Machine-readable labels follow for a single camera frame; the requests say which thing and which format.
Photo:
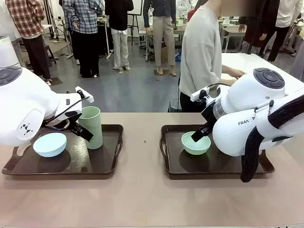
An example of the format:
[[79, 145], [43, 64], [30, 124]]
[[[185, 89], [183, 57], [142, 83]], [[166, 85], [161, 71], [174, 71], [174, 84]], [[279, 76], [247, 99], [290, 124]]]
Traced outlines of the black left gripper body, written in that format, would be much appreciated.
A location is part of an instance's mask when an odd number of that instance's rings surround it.
[[75, 135], [82, 135], [83, 127], [73, 118], [68, 118], [68, 127], [67, 130], [74, 133]]

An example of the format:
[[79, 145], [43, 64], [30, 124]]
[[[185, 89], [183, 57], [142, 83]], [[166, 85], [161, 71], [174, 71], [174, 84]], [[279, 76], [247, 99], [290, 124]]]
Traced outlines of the person's right hand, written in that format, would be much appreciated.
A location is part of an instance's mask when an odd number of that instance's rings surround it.
[[231, 69], [229, 70], [229, 73], [228, 73], [228, 74], [229, 74], [231, 77], [238, 79], [238, 78], [242, 77], [242, 76], [245, 74], [245, 72], [243, 72], [242, 70], [238, 70], [238, 69], [231, 68]]

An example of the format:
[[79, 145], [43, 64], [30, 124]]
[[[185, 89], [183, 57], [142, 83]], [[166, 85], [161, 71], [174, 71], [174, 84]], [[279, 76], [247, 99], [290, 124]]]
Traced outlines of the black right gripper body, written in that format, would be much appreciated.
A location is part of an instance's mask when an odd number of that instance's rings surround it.
[[209, 104], [208, 106], [205, 107], [205, 109], [201, 113], [201, 115], [207, 121], [207, 123], [205, 125], [210, 130], [213, 129], [213, 126], [216, 123], [216, 118], [213, 113], [213, 106], [214, 106], [214, 104]]

